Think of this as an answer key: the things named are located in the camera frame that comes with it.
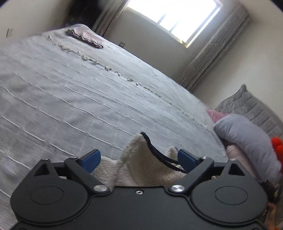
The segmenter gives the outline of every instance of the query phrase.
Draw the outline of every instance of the window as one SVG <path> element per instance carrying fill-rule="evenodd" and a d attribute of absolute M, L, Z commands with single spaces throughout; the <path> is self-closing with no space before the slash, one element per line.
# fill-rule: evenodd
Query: window
<path fill-rule="evenodd" d="M 130 0 L 128 7 L 189 45 L 219 12 L 217 0 Z"/>

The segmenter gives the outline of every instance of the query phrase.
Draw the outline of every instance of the black strap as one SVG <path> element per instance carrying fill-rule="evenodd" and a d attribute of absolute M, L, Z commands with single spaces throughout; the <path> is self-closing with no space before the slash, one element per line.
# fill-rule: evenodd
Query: black strap
<path fill-rule="evenodd" d="M 165 164 L 167 167 L 175 170 L 175 171 L 179 171 L 179 172 L 183 172 L 183 173 L 186 173 L 186 171 L 184 171 L 183 169 L 180 169 L 174 165 L 172 165 L 171 163 L 173 164 L 178 164 L 178 161 L 176 160 L 173 160 L 165 155 L 163 155 L 161 152 L 159 152 L 150 142 L 150 139 L 149 137 L 145 134 L 145 132 L 141 132 L 141 135 L 144 137 L 144 139 L 146 140 L 147 142 L 147 146 L 149 148 L 149 150 L 151 151 L 151 153 L 163 164 Z"/>

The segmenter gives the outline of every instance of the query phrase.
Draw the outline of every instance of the pink pillow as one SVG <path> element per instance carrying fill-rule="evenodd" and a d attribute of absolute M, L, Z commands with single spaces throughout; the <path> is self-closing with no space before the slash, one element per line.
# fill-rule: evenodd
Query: pink pillow
<path fill-rule="evenodd" d="M 217 112 L 216 110 L 213 110 L 213 109 L 208 109 L 207 113 L 214 123 L 218 122 L 221 118 L 229 115 L 229 113 L 223 114 L 223 113 L 219 113 L 219 112 Z"/>

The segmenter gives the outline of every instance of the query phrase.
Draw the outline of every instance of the plush toy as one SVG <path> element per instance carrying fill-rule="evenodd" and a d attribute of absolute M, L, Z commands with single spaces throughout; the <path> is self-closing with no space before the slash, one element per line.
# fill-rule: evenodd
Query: plush toy
<path fill-rule="evenodd" d="M 283 165 L 283 141 L 279 139 L 278 137 L 274 137 L 271 140 L 271 143 L 272 143 L 273 149 L 276 153 L 278 160 Z"/>

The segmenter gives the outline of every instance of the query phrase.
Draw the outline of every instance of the white wall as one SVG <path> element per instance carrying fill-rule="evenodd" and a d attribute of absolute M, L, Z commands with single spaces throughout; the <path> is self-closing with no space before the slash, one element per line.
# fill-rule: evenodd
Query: white wall
<path fill-rule="evenodd" d="M 58 28 L 72 0 L 8 0 L 0 8 L 0 44 Z M 6 39 L 8 28 L 13 35 Z"/>
<path fill-rule="evenodd" d="M 235 0 L 221 2 L 223 9 L 188 49 L 129 8 L 119 16 L 107 39 L 117 45 L 125 43 L 124 49 L 174 79 L 184 65 L 200 52 L 237 4 Z"/>
<path fill-rule="evenodd" d="M 283 29 L 251 23 L 194 91 L 211 108 L 242 84 L 283 120 Z"/>

